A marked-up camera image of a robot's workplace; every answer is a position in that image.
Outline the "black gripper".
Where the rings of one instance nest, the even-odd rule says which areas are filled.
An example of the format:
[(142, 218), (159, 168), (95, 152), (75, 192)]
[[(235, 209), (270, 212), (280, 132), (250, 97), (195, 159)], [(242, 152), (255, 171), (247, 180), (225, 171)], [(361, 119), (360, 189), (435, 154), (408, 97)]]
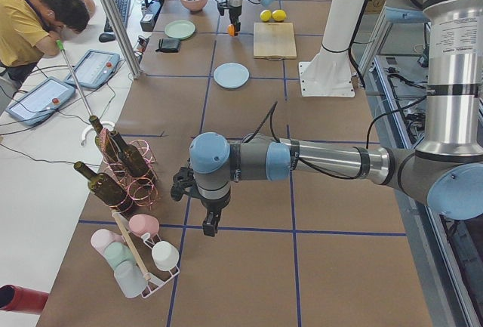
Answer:
[(242, 14), (242, 0), (224, 0), (217, 3), (217, 9), (221, 16), (225, 10), (229, 12), (230, 23), (234, 25), (234, 36), (237, 36), (241, 29), (239, 18)]
[[(181, 167), (173, 176), (171, 186), (171, 198), (174, 201), (180, 201), (183, 196), (199, 198), (197, 183), (194, 178), (194, 171), (190, 167)], [(221, 219), (221, 210), (207, 211), (206, 217), (202, 223), (202, 230), (205, 236), (216, 236), (218, 232), (218, 224)]]

